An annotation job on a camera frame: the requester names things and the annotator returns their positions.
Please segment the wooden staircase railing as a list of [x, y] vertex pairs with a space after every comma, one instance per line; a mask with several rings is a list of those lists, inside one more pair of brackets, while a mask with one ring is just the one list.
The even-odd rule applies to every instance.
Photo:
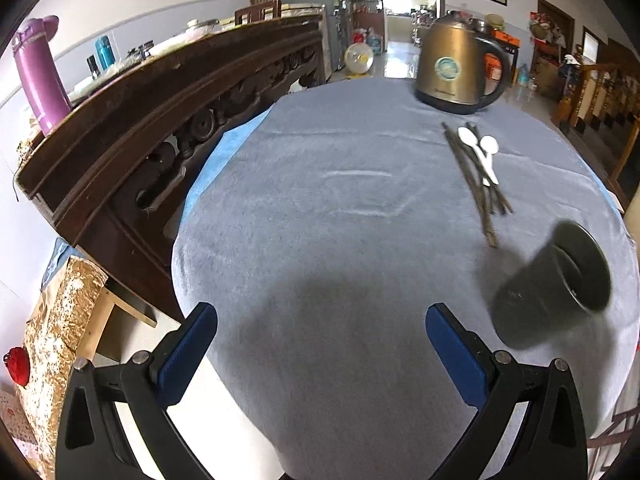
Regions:
[[639, 73], [571, 58], [559, 75], [563, 94], [552, 122], [627, 208], [639, 187]]

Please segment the white plastic spoon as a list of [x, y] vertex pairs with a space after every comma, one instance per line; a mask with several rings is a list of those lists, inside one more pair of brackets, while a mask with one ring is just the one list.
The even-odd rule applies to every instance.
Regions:
[[492, 159], [499, 151], [498, 141], [493, 136], [482, 136], [480, 138], [480, 148], [485, 154], [485, 171], [487, 174], [487, 177], [483, 179], [483, 184], [485, 186], [497, 184], [498, 180], [494, 171], [494, 161]]
[[472, 148], [472, 151], [475, 153], [477, 160], [480, 162], [480, 166], [483, 168], [486, 179], [494, 185], [498, 185], [498, 179], [495, 175], [495, 171], [492, 169], [492, 161], [490, 157], [486, 155], [482, 149], [480, 148], [480, 140], [477, 139], [475, 133], [466, 127], [458, 128], [458, 137], [460, 141]]

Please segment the blue under cloth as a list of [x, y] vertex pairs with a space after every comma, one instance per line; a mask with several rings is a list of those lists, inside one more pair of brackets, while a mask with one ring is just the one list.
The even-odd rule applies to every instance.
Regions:
[[204, 209], [204, 206], [198, 206], [198, 203], [205, 202], [208, 204], [212, 201], [208, 198], [208, 189], [217, 187], [216, 182], [219, 180], [222, 172], [229, 165], [229, 162], [232, 161], [233, 157], [242, 148], [245, 142], [268, 117], [272, 109], [273, 106], [268, 107], [245, 124], [226, 131], [222, 135], [221, 140], [217, 144], [216, 148], [213, 149], [212, 154], [210, 154], [208, 159], [206, 159], [202, 170], [196, 177], [195, 182], [186, 196], [180, 218], [179, 231], [183, 230], [183, 227], [190, 221], [194, 212], [197, 212], [198, 217], [201, 217], [199, 211]]

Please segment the grey table cloth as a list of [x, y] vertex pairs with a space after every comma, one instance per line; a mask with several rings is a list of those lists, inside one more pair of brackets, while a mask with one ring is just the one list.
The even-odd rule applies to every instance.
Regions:
[[[208, 357], [295, 479], [425, 479], [472, 419], [427, 339], [443, 302], [490, 348], [564, 359], [588, 432], [634, 360], [639, 270], [615, 206], [559, 133], [496, 103], [472, 117], [500, 146], [512, 214], [496, 247], [444, 132], [460, 118], [408, 80], [364, 78], [285, 96], [180, 223], [171, 276], [183, 312], [218, 313]], [[498, 314], [498, 289], [562, 220], [602, 248], [600, 315], [544, 333]]]

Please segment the carved dark wooden sideboard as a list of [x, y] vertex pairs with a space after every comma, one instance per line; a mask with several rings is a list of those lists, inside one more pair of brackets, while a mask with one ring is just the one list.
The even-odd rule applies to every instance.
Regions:
[[172, 245], [209, 155], [292, 84], [325, 81], [316, 14], [218, 32], [149, 58], [90, 96], [32, 150], [15, 181], [70, 246], [180, 320]]

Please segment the purple thermos bottle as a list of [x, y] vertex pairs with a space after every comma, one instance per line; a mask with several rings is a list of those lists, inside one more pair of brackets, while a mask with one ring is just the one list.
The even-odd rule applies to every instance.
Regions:
[[11, 41], [25, 96], [45, 136], [72, 109], [49, 46], [58, 31], [59, 21], [56, 15], [29, 18], [17, 29]]

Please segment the blue thermos bottle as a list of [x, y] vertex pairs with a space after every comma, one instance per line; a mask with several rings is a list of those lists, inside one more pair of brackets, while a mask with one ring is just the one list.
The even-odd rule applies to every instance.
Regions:
[[98, 55], [101, 70], [107, 70], [115, 64], [115, 55], [111, 41], [107, 36], [101, 36], [96, 40], [96, 54]]

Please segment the dark grey utensil cup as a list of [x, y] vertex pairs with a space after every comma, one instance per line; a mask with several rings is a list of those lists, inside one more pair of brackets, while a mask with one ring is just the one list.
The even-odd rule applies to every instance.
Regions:
[[603, 313], [611, 296], [611, 272], [599, 244], [579, 223], [562, 220], [498, 288], [491, 321], [507, 346], [526, 349]]

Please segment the white floor fan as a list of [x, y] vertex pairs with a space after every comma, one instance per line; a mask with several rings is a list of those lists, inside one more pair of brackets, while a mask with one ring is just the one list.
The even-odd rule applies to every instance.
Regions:
[[351, 44], [344, 53], [345, 66], [352, 75], [362, 76], [369, 73], [373, 62], [373, 50], [364, 42]]

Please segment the dark chopstick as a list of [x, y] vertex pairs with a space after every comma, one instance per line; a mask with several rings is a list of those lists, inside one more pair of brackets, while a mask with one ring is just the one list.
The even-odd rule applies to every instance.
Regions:
[[[456, 140], [459, 140], [459, 137], [457, 135], [457, 133], [454, 133], [454, 138]], [[487, 202], [487, 206], [488, 206], [488, 210], [489, 210], [489, 196], [488, 196], [488, 189], [484, 187], [483, 185], [483, 178], [486, 177], [484, 170], [482, 169], [482, 167], [480, 166], [480, 162], [477, 160], [475, 153], [472, 151], [472, 148], [469, 148], [468, 146], [466, 146], [465, 144], [463, 144], [460, 141], [462, 148], [465, 149], [466, 154], [469, 155], [469, 158], [471, 159], [471, 168], [474, 174], [475, 179], [477, 180], [477, 183], [482, 185], [482, 190], [485, 192], [485, 197], [486, 197], [486, 202]]]
[[480, 215], [480, 224], [482, 225], [486, 242], [489, 247], [497, 248], [498, 238], [489, 218], [485, 192], [482, 190], [482, 185], [477, 183], [477, 180], [474, 177], [471, 168], [471, 159], [469, 158], [469, 155], [466, 154], [465, 149], [462, 148], [460, 141], [454, 138], [454, 132], [448, 127], [446, 122], [442, 123], [442, 128], [444, 128], [445, 138], [451, 148], [451, 151], [454, 153], [454, 158], [462, 172], [463, 179], [472, 193], [476, 210]]
[[476, 125], [472, 125], [469, 122], [466, 125], [471, 129], [472, 133], [475, 134], [477, 145], [484, 156], [486, 177], [483, 178], [482, 182], [484, 187], [488, 189], [489, 212], [493, 214], [495, 209], [498, 209], [500, 214], [507, 214], [509, 204], [499, 194], [494, 163], [492, 162], [494, 156], [499, 153], [499, 143], [493, 136], [481, 136], [480, 130], [478, 130]]
[[[478, 147], [480, 148], [480, 130], [478, 130], [477, 125], [473, 125], [470, 122], [467, 122], [465, 125], [472, 131], [472, 133], [474, 133], [474, 136], [476, 136]], [[494, 196], [492, 200], [496, 203], [498, 211], [500, 211], [500, 214], [502, 214], [503, 216], [505, 216], [506, 214], [513, 214], [513, 208], [509, 203], [509, 201], [506, 199], [506, 196], [504, 196], [503, 192], [501, 192], [499, 185], [492, 184], [492, 185], [489, 185], [488, 188], [490, 189], [490, 192]]]

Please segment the gold electric kettle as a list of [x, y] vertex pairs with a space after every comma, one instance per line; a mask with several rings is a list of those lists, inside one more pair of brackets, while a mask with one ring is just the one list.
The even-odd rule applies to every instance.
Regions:
[[[485, 58], [494, 56], [501, 74], [494, 90], [486, 89]], [[438, 18], [421, 42], [414, 94], [447, 113], [472, 115], [496, 102], [510, 86], [511, 64], [497, 39], [479, 32], [473, 20], [458, 12]]]

